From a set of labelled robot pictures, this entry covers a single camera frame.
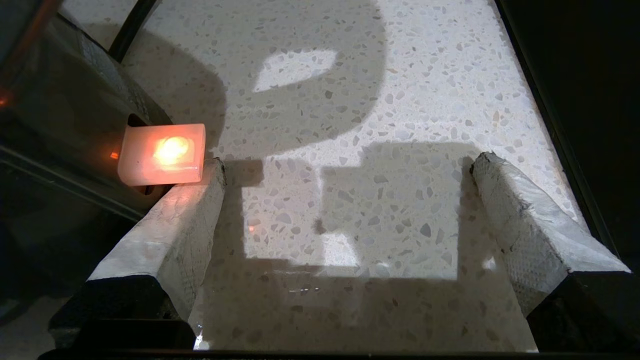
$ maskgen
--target speckled floor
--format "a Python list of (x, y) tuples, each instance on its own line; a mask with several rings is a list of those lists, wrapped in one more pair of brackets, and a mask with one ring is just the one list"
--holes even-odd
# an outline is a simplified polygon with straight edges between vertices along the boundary
[[(65, 6), (108, 47), (133, 3)], [(124, 65), (227, 166), (200, 348), (536, 348), (468, 166), (582, 218), (492, 2), (165, 0)]]

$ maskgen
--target light source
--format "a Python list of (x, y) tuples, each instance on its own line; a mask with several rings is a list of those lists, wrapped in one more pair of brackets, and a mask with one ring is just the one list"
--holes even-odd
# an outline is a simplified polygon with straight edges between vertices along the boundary
[(195, 183), (202, 179), (204, 124), (128, 127), (118, 175), (129, 186)]

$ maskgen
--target orange light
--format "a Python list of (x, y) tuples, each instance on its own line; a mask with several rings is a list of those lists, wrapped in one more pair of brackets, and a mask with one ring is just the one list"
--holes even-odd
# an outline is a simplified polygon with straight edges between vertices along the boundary
[(175, 164), (189, 151), (189, 139), (172, 136), (158, 142), (154, 158), (162, 164)]
[(195, 183), (202, 179), (203, 124), (128, 127), (118, 175), (130, 186)]

